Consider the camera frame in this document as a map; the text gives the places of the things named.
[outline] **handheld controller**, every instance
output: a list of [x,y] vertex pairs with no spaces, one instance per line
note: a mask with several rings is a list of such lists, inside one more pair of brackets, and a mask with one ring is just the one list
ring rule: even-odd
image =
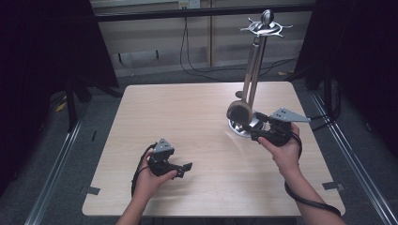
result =
[[161,139],[153,149],[153,153],[149,158],[148,165],[150,171],[157,176],[164,175],[170,171],[177,171],[176,177],[182,178],[184,172],[190,171],[192,163],[178,166],[171,164],[168,159],[174,153],[174,147],[166,140]]
[[242,125],[243,129],[250,132],[253,141],[258,141],[259,137],[263,137],[275,146],[283,146],[292,138],[293,131],[291,122],[310,122],[309,118],[301,116],[295,112],[291,112],[285,108],[280,108],[272,115],[267,116],[260,112],[254,112],[255,118],[263,123],[269,123],[269,130],[251,127],[245,116],[241,116],[239,108],[230,108],[227,112],[227,118]]

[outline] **controller strap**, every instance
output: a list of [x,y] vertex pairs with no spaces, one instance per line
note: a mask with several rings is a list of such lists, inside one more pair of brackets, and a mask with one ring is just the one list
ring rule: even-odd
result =
[[154,144],[151,144],[147,147],[147,149],[144,151],[143,155],[141,156],[140,162],[138,163],[137,166],[137,170],[135,170],[135,174],[134,177],[131,180],[131,197],[134,194],[134,190],[135,190],[135,185],[137,184],[137,179],[138,179],[138,175],[140,175],[140,172],[143,169],[146,169],[147,167],[144,167],[143,169],[141,169],[141,165],[143,163],[144,157],[146,155],[146,153],[149,151],[149,149],[154,148],[156,146],[156,144],[158,144],[157,142],[155,142]]
[[[296,133],[292,132],[292,138],[294,140],[296,140],[298,142],[298,146],[299,146],[299,151],[298,151],[298,158],[300,158],[301,156],[301,152],[302,152],[302,143],[301,143],[301,139],[299,137],[299,135],[297,135]],[[340,213],[340,211],[329,205],[329,204],[325,204],[325,203],[321,203],[321,202],[314,202],[314,201],[310,201],[310,200],[306,200],[301,198],[299,195],[295,194],[290,187],[287,185],[286,182],[284,182],[284,189],[286,190],[286,193],[295,201],[299,202],[299,203],[303,203],[315,208],[319,208],[319,209],[323,209],[323,210],[327,210],[330,211],[331,213],[336,214],[337,216],[341,216],[342,214]]]

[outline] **wooden table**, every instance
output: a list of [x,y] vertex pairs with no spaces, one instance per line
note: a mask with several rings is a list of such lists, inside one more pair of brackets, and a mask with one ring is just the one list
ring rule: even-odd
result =
[[[83,212],[119,216],[130,202],[131,179],[140,156],[164,138],[175,148],[169,161],[193,162],[184,178],[164,184],[144,216],[287,217],[299,216],[285,193],[271,154],[228,127],[226,111],[243,83],[133,85],[126,89],[105,144]],[[253,108],[270,115],[281,107],[304,115],[290,82],[261,82]],[[328,203],[344,213],[325,160],[308,124],[297,123],[303,142],[302,172]]]

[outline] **person's right hand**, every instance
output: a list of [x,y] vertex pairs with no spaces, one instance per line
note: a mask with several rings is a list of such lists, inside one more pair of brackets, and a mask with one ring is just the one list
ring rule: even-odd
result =
[[[299,128],[292,123],[292,131],[299,136]],[[290,141],[277,147],[263,137],[258,141],[272,154],[272,159],[276,162],[282,176],[299,170],[299,144],[291,138]]]

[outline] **black cable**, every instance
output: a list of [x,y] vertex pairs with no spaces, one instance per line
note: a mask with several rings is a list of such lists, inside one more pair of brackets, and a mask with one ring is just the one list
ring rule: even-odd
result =
[[262,76],[266,75],[267,73],[269,73],[269,71],[270,71],[272,68],[277,68],[277,67],[279,67],[279,66],[281,66],[281,65],[283,65],[283,64],[286,64],[286,63],[288,63],[288,62],[290,62],[290,61],[292,61],[292,60],[297,60],[297,57],[294,57],[294,58],[291,58],[291,59],[279,60],[279,61],[276,61],[276,62],[272,63],[270,67],[262,68],[262,69],[266,69],[267,71],[261,73],[261,74],[259,75],[259,77],[262,77]]
[[185,36],[186,36],[186,35],[187,35],[187,39],[188,39],[187,18],[185,18],[184,34],[183,34],[183,36],[182,36],[181,49],[180,49],[180,51],[179,51],[179,64],[181,65],[182,69],[183,69],[186,73],[188,73],[188,74],[190,74],[190,75],[192,75],[192,76],[203,77],[203,78],[207,78],[207,79],[210,79],[210,80],[213,80],[213,81],[216,81],[216,82],[229,83],[230,81],[223,81],[223,80],[221,80],[221,79],[216,79],[216,78],[208,77],[208,76],[205,76],[205,75],[199,75],[199,74],[190,73],[188,70],[186,70],[186,69],[184,68],[184,66],[182,66],[182,50],[183,50],[183,48],[184,48],[184,42],[185,42]]
[[187,18],[185,18],[185,29],[186,29],[186,35],[187,35],[187,58],[188,58],[188,63],[190,64],[190,67],[196,71],[196,72],[202,72],[202,73],[208,73],[208,72],[215,72],[215,71],[225,71],[225,70],[244,70],[246,68],[244,67],[237,67],[237,68],[215,68],[215,69],[211,69],[211,70],[199,70],[195,67],[193,67],[192,63],[191,63],[191,59],[190,59],[190,41],[188,39],[188,23],[187,23]]
[[[354,8],[355,8],[356,3],[357,3],[356,0],[354,0],[353,3],[352,3],[351,9],[350,9],[349,12],[348,12],[348,13],[349,13],[349,14],[348,14],[348,18],[345,20],[345,24],[344,24],[343,31],[341,32],[341,36],[339,37],[339,41],[338,41],[338,43],[337,43],[337,48],[335,48],[336,51],[334,51],[334,53],[332,54],[331,59],[334,59],[334,58],[337,57],[336,55],[337,55],[337,53],[338,53],[338,51],[339,51],[339,49],[340,49],[340,47],[341,47],[341,45],[342,45],[344,33],[345,33],[345,30],[346,30],[347,27],[348,27],[349,21],[351,20],[351,17],[352,17],[352,14],[353,14],[353,12],[354,12]],[[341,100],[341,97],[339,97],[339,104],[336,106],[336,108],[339,107],[338,112],[337,112],[337,116],[336,116],[336,115],[332,116],[330,121],[328,121],[327,123],[325,123],[325,124],[322,125],[322,126],[319,126],[319,127],[317,127],[317,128],[314,128],[313,131],[317,131],[317,130],[319,130],[320,128],[323,128],[323,127],[325,127],[325,126],[328,126],[328,125],[332,124],[332,123],[337,119],[337,117],[338,117],[339,114],[340,114],[340,107],[341,107],[340,100]]]
[[313,128],[313,131],[317,131],[317,130],[319,130],[321,128],[324,128],[324,127],[326,127],[328,125],[333,124],[337,120],[337,118],[339,117],[340,112],[341,112],[341,108],[342,108],[342,95],[341,95],[341,90],[339,88],[339,89],[337,89],[337,93],[336,93],[336,107],[332,111],[331,115],[323,114],[323,115],[319,115],[319,116],[315,117],[315,119],[330,117],[330,120],[328,122],[326,122],[325,124],[319,126],[319,127]]
[[315,208],[319,208],[319,209],[323,209],[323,210],[327,210],[330,211],[331,213],[336,214],[337,216],[341,216],[342,214],[340,213],[340,211],[329,205],[329,204],[325,204],[325,203],[320,203],[320,202],[314,202],[314,201],[310,201],[310,200],[306,200],[301,198],[300,196],[296,195],[291,189],[290,187],[286,184],[286,182],[284,182],[284,189],[286,190],[287,194],[292,197],[292,199],[294,199],[295,201],[299,202],[299,203],[303,203]]
[[135,174],[134,177],[131,180],[131,197],[134,194],[134,190],[135,190],[135,185],[137,184],[137,179],[138,176],[140,175],[140,172],[148,167],[144,167],[143,169],[141,168],[141,165],[143,163],[144,157],[146,155],[146,153],[149,151],[149,149],[154,148],[156,146],[156,144],[158,144],[157,142],[155,142],[154,144],[149,145],[149,147],[147,147],[147,149],[144,151],[143,155],[141,156],[140,162],[138,163],[137,169],[135,170]]
[[[299,137],[299,135],[297,135],[297,134],[294,133],[294,132],[292,132],[292,138],[293,138],[294,140],[296,140],[296,142],[298,142],[298,146],[299,146],[298,158],[300,158],[300,157],[301,157],[301,152],[302,152],[302,142],[301,142],[301,138]],[[328,210],[328,211],[330,211],[330,212],[332,212],[332,213],[338,215],[339,217],[341,216],[340,211],[339,211],[337,208],[335,208],[335,207],[333,207],[333,206],[331,206],[331,205],[328,205],[328,204],[325,204],[325,203],[320,203],[320,202],[314,202],[314,201],[310,201],[310,200],[306,200],[306,199],[301,198],[300,196],[298,196],[297,194],[295,194],[295,193],[290,189],[290,187],[287,185],[286,182],[284,182],[284,189],[286,190],[286,193],[287,193],[292,199],[294,199],[295,201],[297,201],[297,202],[299,202],[299,203],[303,203],[303,204],[306,204],[306,205],[309,205],[309,206],[312,206],[312,207],[315,207],[315,208],[320,208],[320,209],[323,209],[323,210]]]

